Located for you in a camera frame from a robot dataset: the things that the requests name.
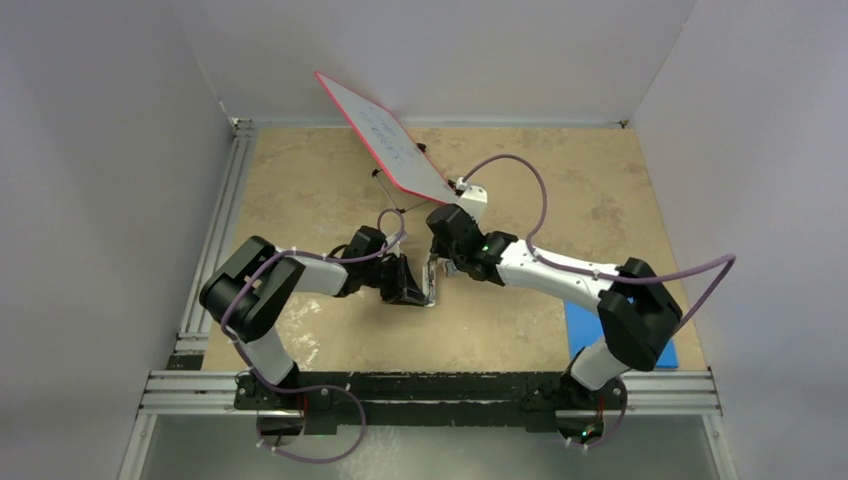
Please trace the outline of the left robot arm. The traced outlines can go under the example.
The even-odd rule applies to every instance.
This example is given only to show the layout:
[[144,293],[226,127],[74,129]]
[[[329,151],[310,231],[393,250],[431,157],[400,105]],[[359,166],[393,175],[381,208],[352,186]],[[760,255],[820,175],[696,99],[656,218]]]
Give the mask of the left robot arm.
[[397,235],[362,226],[348,243],[322,256],[282,251],[252,236],[203,285],[200,306],[261,380],[259,395],[272,408],[287,408],[298,395],[297,363],[275,327],[293,294],[345,298],[371,288],[387,304],[429,305],[399,241]]

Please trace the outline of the white stapler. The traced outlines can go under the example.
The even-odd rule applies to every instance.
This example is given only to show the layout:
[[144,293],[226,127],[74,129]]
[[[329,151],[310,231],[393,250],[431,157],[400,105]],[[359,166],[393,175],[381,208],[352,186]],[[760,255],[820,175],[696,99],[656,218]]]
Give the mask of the white stapler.
[[421,292],[425,297],[424,306],[433,307],[436,304],[436,281],[439,258],[431,257],[421,269]]

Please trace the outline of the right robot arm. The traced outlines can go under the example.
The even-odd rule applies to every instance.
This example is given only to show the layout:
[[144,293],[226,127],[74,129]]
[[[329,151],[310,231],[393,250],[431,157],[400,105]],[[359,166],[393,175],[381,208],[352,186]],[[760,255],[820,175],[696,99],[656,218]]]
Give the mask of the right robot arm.
[[654,272],[640,259],[590,264],[557,255],[561,266],[554,268],[524,239],[501,231],[483,233],[457,204],[436,208],[426,224],[433,235],[432,253],[472,279],[541,292],[595,311],[601,337],[576,355],[561,381],[563,397],[573,406],[588,405],[623,373],[653,370],[681,324],[678,303],[665,286],[646,281]]

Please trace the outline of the aluminium rail frame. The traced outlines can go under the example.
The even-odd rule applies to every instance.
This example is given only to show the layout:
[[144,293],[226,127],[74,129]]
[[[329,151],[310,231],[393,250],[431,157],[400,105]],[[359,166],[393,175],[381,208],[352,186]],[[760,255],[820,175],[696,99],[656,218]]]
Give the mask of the aluminium rail frame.
[[[637,136],[630,130],[554,127],[416,127],[415,140],[450,177],[480,166],[490,193],[487,223],[525,234],[549,194],[541,244],[569,256],[646,259],[675,268]],[[349,127],[280,127],[244,121],[201,249],[191,294],[251,233],[307,250],[391,204],[371,177],[375,160]],[[406,213],[405,248],[424,258],[426,204]],[[372,293],[334,302],[298,297],[284,310],[285,345],[306,370],[557,370],[568,360],[562,307],[470,280],[440,277],[432,308],[377,306]],[[362,445],[333,464],[279,458],[255,447],[254,416],[233,407],[241,362],[195,302],[185,309],[169,366],[150,374],[120,475],[124,479],[268,478],[731,478],[713,375],[693,326],[680,366],[624,380],[628,411],[597,451],[517,429],[370,426]]]

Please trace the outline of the blue foam pad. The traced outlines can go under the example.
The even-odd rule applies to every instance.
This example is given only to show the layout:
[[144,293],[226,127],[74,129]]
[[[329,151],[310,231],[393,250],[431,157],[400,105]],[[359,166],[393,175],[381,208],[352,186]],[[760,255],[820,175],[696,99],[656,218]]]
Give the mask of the blue foam pad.
[[[603,331],[599,318],[578,305],[566,302],[564,304],[565,324],[568,337],[569,355],[574,358],[578,352],[591,346],[601,338]],[[664,348],[658,357],[656,367],[659,369],[677,369],[680,366],[677,350],[673,340]]]

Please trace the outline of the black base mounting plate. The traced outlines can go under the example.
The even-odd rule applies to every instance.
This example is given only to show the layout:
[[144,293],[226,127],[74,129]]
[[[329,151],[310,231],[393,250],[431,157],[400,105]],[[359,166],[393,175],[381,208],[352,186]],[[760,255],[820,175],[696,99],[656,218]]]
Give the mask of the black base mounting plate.
[[341,426],[514,427],[566,437],[600,436],[604,416],[625,406],[620,378],[591,391],[559,371],[301,372],[294,392],[251,374],[236,378],[233,406],[290,412],[309,435]]

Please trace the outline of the red framed whiteboard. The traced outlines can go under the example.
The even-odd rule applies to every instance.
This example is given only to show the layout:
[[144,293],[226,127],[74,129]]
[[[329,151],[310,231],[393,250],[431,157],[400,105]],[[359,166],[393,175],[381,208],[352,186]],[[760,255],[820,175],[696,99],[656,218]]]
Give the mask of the red framed whiteboard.
[[314,76],[395,187],[441,204],[456,201],[447,179],[392,112],[320,71]]

